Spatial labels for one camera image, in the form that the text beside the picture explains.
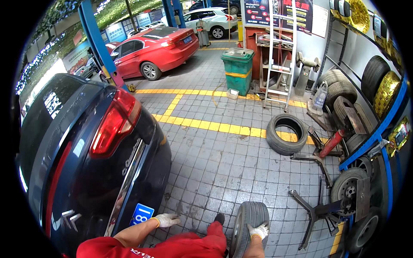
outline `tire rack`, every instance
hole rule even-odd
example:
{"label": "tire rack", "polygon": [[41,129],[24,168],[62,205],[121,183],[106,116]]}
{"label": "tire rack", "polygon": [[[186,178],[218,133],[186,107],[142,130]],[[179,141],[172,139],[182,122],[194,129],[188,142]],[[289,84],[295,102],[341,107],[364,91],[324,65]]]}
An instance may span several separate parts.
{"label": "tire rack", "polygon": [[[337,31],[335,29],[332,28],[333,22],[334,21],[338,21],[340,23],[342,23],[343,25],[346,25],[346,30],[345,33],[342,33],[340,31]],[[341,64],[343,64],[344,66],[346,66],[360,81],[361,78],[355,73],[355,71],[353,69],[351,69],[351,67],[349,65],[347,65],[342,59],[344,56],[344,51],[346,48],[346,42],[347,42],[347,36],[349,33],[349,28],[351,28],[351,30],[353,32],[357,32],[360,35],[362,35],[363,37],[367,38],[372,44],[374,44],[377,48],[379,48],[379,50],[381,51],[381,53],[389,60],[391,60],[394,64],[394,66],[396,67],[397,71],[400,73],[400,75],[402,76],[401,79],[401,86],[398,88],[398,91],[395,92],[396,96],[393,97],[392,101],[390,102],[390,106],[391,108],[387,111],[387,113],[383,116],[384,119],[382,121],[380,121],[379,117],[377,116],[376,112],[374,111],[373,106],[370,104],[370,102],[367,100],[366,96],[363,94],[363,92],[361,91],[361,89],[359,87],[357,87],[357,85],[354,83],[354,81],[347,75],[347,73],[340,67]],[[337,41],[334,41],[331,39],[331,32],[332,30],[344,35],[344,41],[343,43],[339,43]],[[332,60],[328,55],[328,48],[330,45],[330,42],[333,41],[339,45],[342,45],[342,50],[340,53],[340,57],[339,57],[339,62],[336,63],[334,60]],[[377,125],[376,127],[373,129],[373,131],[369,134],[369,137],[364,140],[360,146],[353,152],[350,153],[348,157],[346,157],[342,162],[340,162],[340,166],[339,166],[339,170],[347,170],[347,167],[353,163],[358,157],[362,156],[363,154],[365,154],[368,150],[371,149],[371,147],[375,146],[377,143],[381,142],[382,140],[382,134],[383,132],[386,130],[386,128],[389,126],[390,122],[393,120],[393,118],[396,115],[396,112],[398,111],[398,109],[401,107],[401,103],[404,99],[404,96],[406,94],[406,90],[407,90],[407,84],[408,84],[408,78],[407,76],[404,76],[404,71],[403,68],[396,62],[396,60],[391,57],[380,45],[378,45],[374,39],[371,39],[370,37],[368,37],[366,34],[362,33],[361,31],[357,30],[356,28],[346,24],[345,22],[335,18],[334,16],[332,16],[330,14],[330,18],[329,18],[329,25],[328,25],[328,35],[327,35],[327,43],[325,45],[325,50],[324,50],[324,56],[323,56],[323,60],[321,63],[321,67],[320,67],[320,72],[318,73],[318,77],[317,77],[317,81],[314,85],[317,85],[317,82],[323,72],[324,69],[324,65],[325,65],[325,61],[326,59],[328,59],[330,62],[332,62],[337,69],[339,69],[349,80],[350,82],[356,87],[356,89],[358,90],[358,92],[360,93],[360,95],[363,97],[364,101],[367,103],[367,105],[369,106],[369,108],[371,109],[371,111],[373,112],[373,114],[375,115],[375,118],[377,120]],[[387,151],[386,151],[386,147],[382,147],[381,148],[381,152],[382,152],[382,156],[383,156],[383,160],[384,160],[384,164],[385,164],[385,171],[386,171],[386,177],[387,177],[387,190],[388,190],[388,207],[387,207],[387,219],[390,216],[390,213],[392,211],[392,204],[393,204],[393,181],[392,181],[392,173],[391,173],[391,168],[390,168],[390,162],[389,162],[389,157],[387,155]],[[350,228],[351,225],[353,224],[353,216],[350,216]]]}

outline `red hydraulic jack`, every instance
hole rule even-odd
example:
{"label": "red hydraulic jack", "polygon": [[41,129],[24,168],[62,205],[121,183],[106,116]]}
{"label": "red hydraulic jack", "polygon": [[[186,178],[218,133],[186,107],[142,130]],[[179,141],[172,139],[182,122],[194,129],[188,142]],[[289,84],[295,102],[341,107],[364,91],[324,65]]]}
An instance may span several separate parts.
{"label": "red hydraulic jack", "polygon": [[321,166],[321,170],[325,174],[325,178],[327,181],[327,188],[330,188],[333,186],[333,183],[331,181],[330,175],[327,171],[327,167],[324,163],[324,158],[326,156],[335,156],[335,157],[340,157],[343,155],[342,151],[332,151],[334,147],[337,146],[337,144],[343,139],[345,135],[345,129],[339,129],[329,140],[328,142],[324,145],[321,139],[318,137],[316,131],[314,130],[313,126],[310,126],[308,129],[308,132],[311,135],[311,138],[314,141],[314,144],[316,145],[316,149],[314,150],[313,155],[304,155],[304,154],[298,154],[294,153],[293,157],[291,159],[296,159],[296,160],[307,160],[307,161],[315,161]]}

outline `white plastic container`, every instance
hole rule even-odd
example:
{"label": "white plastic container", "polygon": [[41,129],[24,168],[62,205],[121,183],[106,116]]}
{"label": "white plastic container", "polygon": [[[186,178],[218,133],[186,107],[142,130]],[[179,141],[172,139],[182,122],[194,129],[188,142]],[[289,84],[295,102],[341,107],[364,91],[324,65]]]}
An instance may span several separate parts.
{"label": "white plastic container", "polygon": [[237,100],[238,94],[239,94],[238,90],[234,90],[234,89],[228,89],[227,90],[227,98],[229,98],[229,99]]}

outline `green trash bin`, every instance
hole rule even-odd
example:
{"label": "green trash bin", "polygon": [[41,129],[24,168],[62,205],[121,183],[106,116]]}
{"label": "green trash bin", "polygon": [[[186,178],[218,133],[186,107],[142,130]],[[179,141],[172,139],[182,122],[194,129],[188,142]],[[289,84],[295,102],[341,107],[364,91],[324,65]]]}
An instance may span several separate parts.
{"label": "green trash bin", "polygon": [[254,55],[254,50],[240,47],[232,47],[222,53],[227,88],[238,90],[240,96],[246,96],[249,90]]}

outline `gloved hand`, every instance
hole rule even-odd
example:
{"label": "gloved hand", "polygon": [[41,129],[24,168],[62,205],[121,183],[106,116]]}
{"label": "gloved hand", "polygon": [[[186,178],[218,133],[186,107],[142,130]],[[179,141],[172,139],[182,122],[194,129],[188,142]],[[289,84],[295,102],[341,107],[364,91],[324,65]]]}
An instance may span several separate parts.
{"label": "gloved hand", "polygon": [[262,223],[256,228],[253,228],[251,224],[247,224],[247,228],[249,230],[249,235],[251,237],[252,235],[258,235],[261,238],[261,240],[267,237],[268,234],[270,233],[270,227],[269,227],[268,220],[264,221],[264,223]]}
{"label": "gloved hand", "polygon": [[155,219],[158,221],[157,227],[170,227],[172,225],[180,223],[179,216],[172,213],[159,214],[151,219]]}

